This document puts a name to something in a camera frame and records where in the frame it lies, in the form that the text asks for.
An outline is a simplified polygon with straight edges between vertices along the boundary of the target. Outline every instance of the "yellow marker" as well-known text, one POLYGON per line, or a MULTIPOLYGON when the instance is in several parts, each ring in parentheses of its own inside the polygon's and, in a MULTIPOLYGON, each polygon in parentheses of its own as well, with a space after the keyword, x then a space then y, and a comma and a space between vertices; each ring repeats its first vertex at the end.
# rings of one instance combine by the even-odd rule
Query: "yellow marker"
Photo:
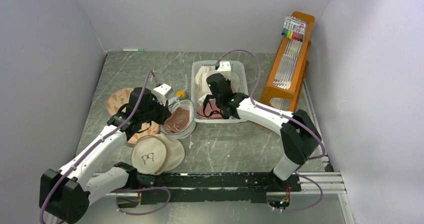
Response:
POLYGON ((178 91, 175 96, 181 96, 181 99, 184 99, 186 96, 186 93, 184 91, 178 91))

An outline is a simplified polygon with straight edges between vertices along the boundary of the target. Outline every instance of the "plastic bin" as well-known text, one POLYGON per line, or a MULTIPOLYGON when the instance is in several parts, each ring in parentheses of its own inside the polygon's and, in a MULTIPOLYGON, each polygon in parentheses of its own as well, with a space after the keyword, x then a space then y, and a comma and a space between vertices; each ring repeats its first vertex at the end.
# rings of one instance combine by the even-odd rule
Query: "plastic bin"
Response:
MULTIPOLYGON (((215 63, 217 61, 216 60, 205 60, 205 61, 197 61, 194 62, 192 67, 191 67, 191 101, 194 104, 194 120, 197 123, 209 123, 209 124, 223 124, 223 123, 239 123, 239 122, 245 122, 246 120, 239 120, 239 119, 235 119, 233 117, 230 117, 230 119, 224 120, 224 119, 210 119, 210 120, 205 120, 205 119, 200 119, 199 115, 197 114, 197 109, 199 108, 200 104, 198 103, 198 97, 196 94, 196 89, 197 89, 197 85, 195 82, 195 77, 196 74, 198 73, 198 71, 200 70, 200 68, 202 66, 210 66, 210 67, 215 67, 215 63)), ((242 62, 240 61, 230 61, 231 64, 231 72, 236 73, 239 78, 240 78, 240 87, 237 90, 237 92, 240 93, 245 93, 245 94, 249 94, 248 91, 248 82, 246 80, 246 73, 245 73, 245 66, 243 65, 242 62)))

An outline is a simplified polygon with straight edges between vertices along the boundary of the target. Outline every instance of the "clear plastic container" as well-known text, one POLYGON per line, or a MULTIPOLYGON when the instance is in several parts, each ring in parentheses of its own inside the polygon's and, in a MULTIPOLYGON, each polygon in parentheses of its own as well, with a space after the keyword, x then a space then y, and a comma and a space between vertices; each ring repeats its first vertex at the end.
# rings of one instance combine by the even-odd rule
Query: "clear plastic container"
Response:
MULTIPOLYGON (((233 117, 230 117, 230 119, 224 120, 224 119, 200 119, 199 115, 197 114, 197 109, 199 108, 200 104, 198 103, 198 97, 197 97, 197 85, 195 81, 196 74, 200 70, 202 66, 210 66, 215 67, 216 60, 205 60, 205 61, 197 61, 194 62, 191 67, 191 101, 194 104, 194 120, 197 123, 210 123, 210 124, 223 124, 223 123, 239 123, 239 122, 245 122, 246 120, 239 120, 233 117)), ((245 73, 245 66, 240 61, 230 61, 231 64, 231 72, 234 72, 238 75, 240 78, 240 87, 238 88, 237 92, 244 93, 249 95, 248 91, 248 82, 246 80, 246 73, 245 73)))

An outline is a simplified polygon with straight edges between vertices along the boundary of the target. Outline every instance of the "marble tabletop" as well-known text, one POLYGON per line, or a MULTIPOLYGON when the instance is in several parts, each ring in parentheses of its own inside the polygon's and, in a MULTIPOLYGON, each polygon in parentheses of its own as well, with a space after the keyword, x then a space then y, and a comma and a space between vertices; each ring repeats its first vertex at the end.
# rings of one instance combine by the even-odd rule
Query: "marble tabletop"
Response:
MULTIPOLYGON (((79 154, 86 148, 109 120, 106 101, 117 90, 125 87, 141 87, 147 71, 154 70, 161 83, 172 86, 174 91, 190 92, 192 64, 200 60, 216 60, 223 53, 204 52, 109 52, 95 90, 86 125, 77 148, 79 154)), ((275 54, 258 54, 262 63, 260 85, 254 94, 258 100, 271 70, 275 54)), ((232 53, 226 59, 244 63, 248 89, 257 81, 257 65, 253 57, 244 53, 232 53)), ((149 82, 148 88, 154 88, 149 82)), ((311 115, 308 100, 301 94, 298 108, 311 115)), ((283 154, 279 135, 251 122, 238 124, 197 123, 191 136, 181 139, 185 159, 173 172, 244 172, 270 171, 283 154)), ((115 163, 131 163, 132 144, 119 147, 100 168, 108 171, 115 163)), ((322 160, 311 160, 300 171, 324 171, 322 160)))

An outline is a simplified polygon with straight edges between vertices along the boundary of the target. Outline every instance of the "white wall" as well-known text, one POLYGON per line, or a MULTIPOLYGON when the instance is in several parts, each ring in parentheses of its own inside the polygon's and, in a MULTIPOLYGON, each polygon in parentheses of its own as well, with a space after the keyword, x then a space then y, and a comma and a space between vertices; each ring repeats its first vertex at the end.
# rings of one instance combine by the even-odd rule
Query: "white wall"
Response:
POLYGON ((321 17, 330 0, 78 0, 106 50, 275 53, 293 11, 321 17))
POLYGON ((423 223, 424 0, 331 0, 307 80, 358 223, 423 223))
POLYGON ((75 155, 103 61, 77 0, 0 0, 1 223, 38 223, 40 177, 75 155))

